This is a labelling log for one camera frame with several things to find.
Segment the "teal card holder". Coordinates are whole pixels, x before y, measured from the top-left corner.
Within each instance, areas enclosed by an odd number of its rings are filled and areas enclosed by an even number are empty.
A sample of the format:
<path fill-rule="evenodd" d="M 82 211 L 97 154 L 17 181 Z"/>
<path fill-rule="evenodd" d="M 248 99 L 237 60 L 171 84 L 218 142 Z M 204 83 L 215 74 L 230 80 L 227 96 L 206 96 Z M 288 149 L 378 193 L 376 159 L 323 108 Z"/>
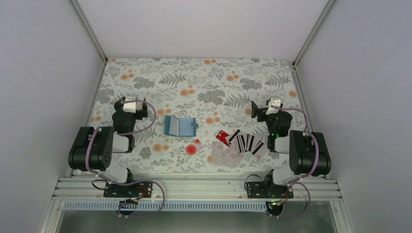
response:
<path fill-rule="evenodd" d="M 165 116 L 164 135 L 174 137 L 195 137 L 198 124 L 195 118 Z"/>

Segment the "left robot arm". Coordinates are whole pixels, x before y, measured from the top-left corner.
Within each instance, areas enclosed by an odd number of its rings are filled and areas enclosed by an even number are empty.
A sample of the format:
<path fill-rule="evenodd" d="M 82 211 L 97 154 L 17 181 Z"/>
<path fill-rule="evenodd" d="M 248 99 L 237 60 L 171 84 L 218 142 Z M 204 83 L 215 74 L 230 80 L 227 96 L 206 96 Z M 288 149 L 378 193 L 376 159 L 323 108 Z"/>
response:
<path fill-rule="evenodd" d="M 135 97 L 122 97 L 114 104 L 113 125 L 105 127 L 81 127 L 68 155 L 68 164 L 74 170 L 91 172 L 109 183 L 124 197 L 135 191 L 134 177 L 130 169 L 122 167 L 114 153 L 131 153 L 135 147 L 135 124 L 148 116 L 148 105 Z"/>

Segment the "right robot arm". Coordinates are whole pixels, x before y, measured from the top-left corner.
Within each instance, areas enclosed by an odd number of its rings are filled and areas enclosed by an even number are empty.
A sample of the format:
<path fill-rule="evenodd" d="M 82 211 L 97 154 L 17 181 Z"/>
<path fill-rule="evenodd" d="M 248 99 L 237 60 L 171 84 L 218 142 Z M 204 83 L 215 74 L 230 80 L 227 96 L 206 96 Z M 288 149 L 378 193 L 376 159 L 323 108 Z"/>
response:
<path fill-rule="evenodd" d="M 290 129 L 291 112 L 303 114 L 305 125 L 302 131 Z M 276 197 L 282 186 L 291 187 L 308 176 L 327 175 L 331 170 L 331 159 L 325 137 L 319 132 L 310 132 L 308 117 L 297 108 L 284 108 L 280 100 L 271 99 L 266 107 L 259 108 L 251 102 L 251 117 L 267 126 L 266 146 L 269 152 L 286 154 L 289 165 L 271 170 L 265 177 L 264 194 Z"/>

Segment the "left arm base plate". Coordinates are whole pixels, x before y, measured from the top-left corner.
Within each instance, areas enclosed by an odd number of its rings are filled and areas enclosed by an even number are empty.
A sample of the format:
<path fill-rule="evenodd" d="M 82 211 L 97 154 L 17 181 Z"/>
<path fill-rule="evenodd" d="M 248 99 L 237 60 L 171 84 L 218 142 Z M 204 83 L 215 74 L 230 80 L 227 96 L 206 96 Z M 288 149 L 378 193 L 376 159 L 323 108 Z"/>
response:
<path fill-rule="evenodd" d="M 139 182 L 129 186 L 106 183 L 103 196 L 105 198 L 150 198 L 152 182 Z"/>

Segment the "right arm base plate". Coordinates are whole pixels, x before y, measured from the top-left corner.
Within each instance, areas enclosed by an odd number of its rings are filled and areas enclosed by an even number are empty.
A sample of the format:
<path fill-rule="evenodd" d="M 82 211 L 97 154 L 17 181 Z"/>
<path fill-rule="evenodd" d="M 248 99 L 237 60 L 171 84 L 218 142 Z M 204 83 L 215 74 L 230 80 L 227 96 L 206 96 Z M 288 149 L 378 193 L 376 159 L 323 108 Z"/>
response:
<path fill-rule="evenodd" d="M 249 199 L 292 199 L 294 197 L 286 186 L 271 184 L 267 186 L 265 182 L 246 182 L 246 194 Z"/>

